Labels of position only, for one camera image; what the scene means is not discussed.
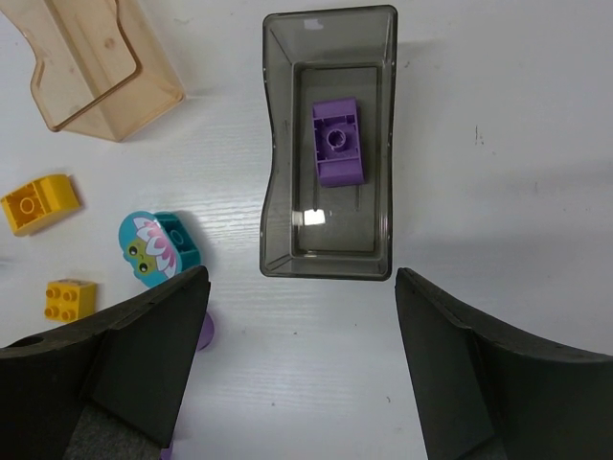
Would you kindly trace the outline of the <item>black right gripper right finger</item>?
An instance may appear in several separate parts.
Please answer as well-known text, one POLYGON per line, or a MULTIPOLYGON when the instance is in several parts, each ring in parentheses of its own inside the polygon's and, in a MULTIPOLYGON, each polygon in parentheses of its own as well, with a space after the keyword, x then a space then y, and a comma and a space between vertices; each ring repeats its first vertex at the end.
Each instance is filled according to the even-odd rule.
POLYGON ((522 331, 409 268, 396 302, 429 458, 611 457, 611 356, 522 331))

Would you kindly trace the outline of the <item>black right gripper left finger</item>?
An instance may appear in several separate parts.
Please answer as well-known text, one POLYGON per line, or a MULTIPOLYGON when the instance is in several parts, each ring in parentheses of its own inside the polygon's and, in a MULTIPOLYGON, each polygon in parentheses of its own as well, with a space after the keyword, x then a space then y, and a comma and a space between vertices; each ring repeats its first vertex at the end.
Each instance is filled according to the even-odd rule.
POLYGON ((2 458, 159 458, 172 440, 210 289, 198 265, 2 348, 2 458))

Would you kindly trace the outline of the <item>yellow square lego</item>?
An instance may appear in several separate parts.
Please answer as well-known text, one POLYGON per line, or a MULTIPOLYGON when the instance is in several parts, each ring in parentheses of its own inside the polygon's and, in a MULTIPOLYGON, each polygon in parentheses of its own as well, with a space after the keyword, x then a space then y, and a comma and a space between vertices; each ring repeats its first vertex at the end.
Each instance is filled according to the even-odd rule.
POLYGON ((96 312, 98 285, 89 281, 61 279, 46 288, 44 316, 70 323, 96 312))

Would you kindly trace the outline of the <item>purple lotus lego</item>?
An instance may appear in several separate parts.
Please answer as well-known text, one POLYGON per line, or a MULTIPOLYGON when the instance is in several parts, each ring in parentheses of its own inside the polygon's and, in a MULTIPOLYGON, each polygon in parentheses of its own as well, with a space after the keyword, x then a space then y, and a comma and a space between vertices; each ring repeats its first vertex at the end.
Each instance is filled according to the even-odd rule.
POLYGON ((196 350, 198 352, 204 350, 213 341, 215 336, 215 323, 213 317, 207 312, 205 314, 200 335, 197 341, 196 350))

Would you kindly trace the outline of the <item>yellow curved lego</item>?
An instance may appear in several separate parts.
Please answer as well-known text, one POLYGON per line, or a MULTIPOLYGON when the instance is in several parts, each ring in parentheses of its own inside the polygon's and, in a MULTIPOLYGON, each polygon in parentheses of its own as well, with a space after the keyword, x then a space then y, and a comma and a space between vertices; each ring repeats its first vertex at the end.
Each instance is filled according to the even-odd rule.
POLYGON ((1 198, 2 209, 16 237, 26 237, 67 218, 81 204, 66 174, 30 181, 1 198))

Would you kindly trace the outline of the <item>purple curved lego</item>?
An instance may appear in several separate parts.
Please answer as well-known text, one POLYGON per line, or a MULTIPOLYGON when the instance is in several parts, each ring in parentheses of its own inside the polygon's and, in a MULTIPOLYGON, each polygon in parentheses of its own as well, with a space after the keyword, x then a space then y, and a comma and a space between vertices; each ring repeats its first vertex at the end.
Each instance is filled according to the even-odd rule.
POLYGON ((364 184, 357 99, 314 103, 311 120, 319 184, 328 188, 364 184))

